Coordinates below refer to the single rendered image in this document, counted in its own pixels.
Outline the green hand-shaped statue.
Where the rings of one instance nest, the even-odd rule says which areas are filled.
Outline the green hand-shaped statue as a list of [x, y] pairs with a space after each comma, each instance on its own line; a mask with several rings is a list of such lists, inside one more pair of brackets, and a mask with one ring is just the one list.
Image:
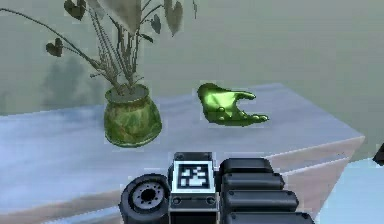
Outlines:
[[269, 120], [265, 114], [248, 114], [237, 106], [239, 100], [254, 100], [256, 95], [248, 91], [222, 88], [215, 83], [202, 84], [197, 90], [204, 117], [209, 123], [222, 126], [246, 127]]

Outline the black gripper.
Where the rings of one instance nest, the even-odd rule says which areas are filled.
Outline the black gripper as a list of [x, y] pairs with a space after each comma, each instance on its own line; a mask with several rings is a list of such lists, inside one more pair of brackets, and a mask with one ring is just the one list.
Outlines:
[[120, 197], [124, 224], [169, 224], [169, 195], [166, 176], [151, 173], [135, 178]]

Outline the house plant in green pot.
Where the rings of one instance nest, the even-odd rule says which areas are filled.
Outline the house plant in green pot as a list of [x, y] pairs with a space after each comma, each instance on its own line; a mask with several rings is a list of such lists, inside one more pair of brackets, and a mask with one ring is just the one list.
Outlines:
[[98, 56], [88, 56], [60, 33], [45, 45], [46, 52], [54, 57], [62, 56], [65, 50], [78, 55], [95, 70], [92, 77], [102, 76], [111, 84], [105, 92], [104, 134], [111, 144], [122, 148], [144, 146], [162, 131], [160, 112], [149, 88], [140, 82], [140, 44], [154, 41], [145, 33], [146, 24], [157, 34], [163, 26], [172, 34], [178, 33], [184, 7], [183, 0], [153, 1], [65, 0], [63, 8], [72, 18], [90, 16], [99, 41]]

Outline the pale grey chest of drawers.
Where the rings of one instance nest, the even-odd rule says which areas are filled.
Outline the pale grey chest of drawers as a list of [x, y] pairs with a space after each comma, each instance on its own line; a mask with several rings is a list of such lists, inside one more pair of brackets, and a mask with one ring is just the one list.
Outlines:
[[0, 117], [0, 224], [98, 224], [118, 220], [125, 185], [166, 173], [175, 153], [265, 157], [317, 215], [364, 135], [281, 84], [254, 88], [239, 106], [269, 121], [248, 127], [207, 122], [194, 93], [158, 100], [163, 129], [140, 148], [104, 137], [101, 105]]

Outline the small black object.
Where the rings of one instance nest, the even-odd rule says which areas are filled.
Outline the small black object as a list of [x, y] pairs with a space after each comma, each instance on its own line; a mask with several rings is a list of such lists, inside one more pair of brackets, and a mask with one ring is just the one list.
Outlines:
[[373, 157], [373, 161], [379, 166], [384, 166], [384, 143], [379, 147], [378, 151]]

